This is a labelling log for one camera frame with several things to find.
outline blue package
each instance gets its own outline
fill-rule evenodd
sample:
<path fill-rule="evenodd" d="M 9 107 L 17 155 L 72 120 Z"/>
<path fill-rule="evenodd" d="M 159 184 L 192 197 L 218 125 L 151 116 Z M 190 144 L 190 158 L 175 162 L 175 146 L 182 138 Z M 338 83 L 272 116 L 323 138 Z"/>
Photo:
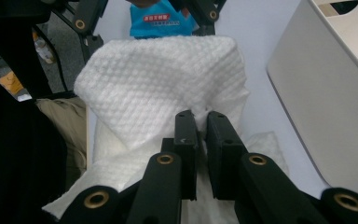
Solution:
<path fill-rule="evenodd" d="M 172 35 L 191 35 L 196 22 L 191 15 L 176 12 L 168 0 L 160 0 L 152 7 L 131 5 L 130 36 L 156 38 Z"/>

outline white box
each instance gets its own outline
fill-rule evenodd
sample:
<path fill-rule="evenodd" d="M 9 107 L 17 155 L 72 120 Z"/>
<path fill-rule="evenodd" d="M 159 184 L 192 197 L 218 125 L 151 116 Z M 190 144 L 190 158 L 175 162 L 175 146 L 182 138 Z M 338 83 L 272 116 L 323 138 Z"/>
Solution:
<path fill-rule="evenodd" d="M 358 6 L 325 17 L 302 0 L 268 75 L 323 179 L 358 192 Z"/>

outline white cloth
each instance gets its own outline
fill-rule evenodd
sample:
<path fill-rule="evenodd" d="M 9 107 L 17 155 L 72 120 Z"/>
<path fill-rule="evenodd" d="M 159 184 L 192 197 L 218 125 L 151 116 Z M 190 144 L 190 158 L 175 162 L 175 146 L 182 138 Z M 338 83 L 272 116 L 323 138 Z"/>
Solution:
<path fill-rule="evenodd" d="M 88 171 L 43 209 L 61 218 L 84 189 L 98 184 L 122 191 L 141 179 L 149 158 L 160 151 L 162 138 L 173 137 L 174 116 L 181 111 L 191 109 L 201 131 L 212 110 L 228 116 L 238 131 L 248 95 L 245 80 L 243 57 L 230 37 L 105 44 L 77 77 L 75 93 L 119 144 L 94 148 L 98 152 Z"/>

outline folded towel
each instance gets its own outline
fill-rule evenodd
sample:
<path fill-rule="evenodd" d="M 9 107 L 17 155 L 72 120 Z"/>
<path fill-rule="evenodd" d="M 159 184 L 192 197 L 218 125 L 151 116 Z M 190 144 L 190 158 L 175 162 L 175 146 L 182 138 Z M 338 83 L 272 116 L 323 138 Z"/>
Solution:
<path fill-rule="evenodd" d="M 230 37 L 108 42 L 77 77 L 75 93 L 120 144 L 94 148 L 88 171 L 43 209 L 60 218 L 84 189 L 98 184 L 122 191 L 141 179 L 162 138 L 173 137 L 174 116 L 181 111 L 191 109 L 200 131 L 212 110 L 227 115 L 239 131 L 245 80 L 243 57 Z"/>

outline beige fabric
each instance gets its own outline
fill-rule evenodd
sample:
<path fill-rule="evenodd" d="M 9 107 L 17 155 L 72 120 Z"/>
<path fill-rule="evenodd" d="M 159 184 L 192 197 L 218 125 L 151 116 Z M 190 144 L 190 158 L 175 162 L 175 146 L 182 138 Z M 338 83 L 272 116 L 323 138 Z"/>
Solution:
<path fill-rule="evenodd" d="M 66 142 L 66 187 L 69 189 L 86 171 L 86 105 L 78 97 L 40 99 L 36 105 L 54 123 Z"/>

